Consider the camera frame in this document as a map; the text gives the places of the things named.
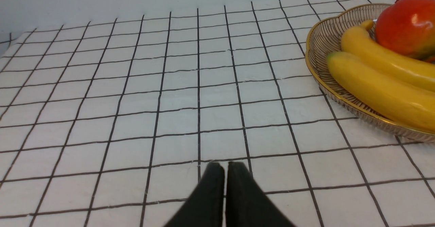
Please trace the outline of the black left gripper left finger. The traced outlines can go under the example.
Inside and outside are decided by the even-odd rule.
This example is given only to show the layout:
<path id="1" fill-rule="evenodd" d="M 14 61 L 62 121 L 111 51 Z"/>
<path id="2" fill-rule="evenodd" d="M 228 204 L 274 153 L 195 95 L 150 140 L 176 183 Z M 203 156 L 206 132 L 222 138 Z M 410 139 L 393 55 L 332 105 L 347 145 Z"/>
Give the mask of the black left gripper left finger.
<path id="1" fill-rule="evenodd" d="M 165 227 L 221 227 L 223 222 L 224 168 L 208 163 L 201 180 Z"/>

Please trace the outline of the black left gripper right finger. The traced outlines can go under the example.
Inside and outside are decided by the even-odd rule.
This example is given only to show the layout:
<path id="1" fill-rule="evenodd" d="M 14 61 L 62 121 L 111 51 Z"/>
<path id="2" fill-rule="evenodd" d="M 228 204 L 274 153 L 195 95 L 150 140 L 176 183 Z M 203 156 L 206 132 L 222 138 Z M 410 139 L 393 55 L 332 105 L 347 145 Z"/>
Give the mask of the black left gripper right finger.
<path id="1" fill-rule="evenodd" d="M 230 162 L 226 187 L 227 227 L 294 227 L 255 182 L 242 162 Z"/>

